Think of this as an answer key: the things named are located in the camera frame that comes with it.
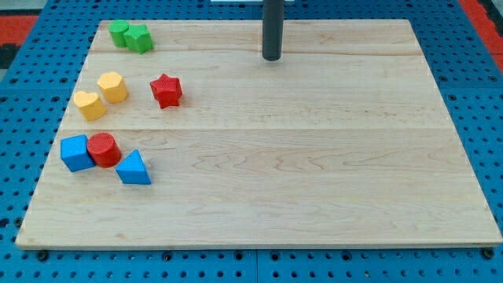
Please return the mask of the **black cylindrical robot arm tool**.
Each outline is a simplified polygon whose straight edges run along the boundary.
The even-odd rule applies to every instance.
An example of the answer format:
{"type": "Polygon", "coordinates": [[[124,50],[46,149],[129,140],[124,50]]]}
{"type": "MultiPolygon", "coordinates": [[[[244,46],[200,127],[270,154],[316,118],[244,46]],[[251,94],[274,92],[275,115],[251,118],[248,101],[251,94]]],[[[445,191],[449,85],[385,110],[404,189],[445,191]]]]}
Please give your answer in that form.
{"type": "Polygon", "coordinates": [[[263,1],[263,47],[262,56],[267,61],[281,58],[284,0],[263,1]]]}

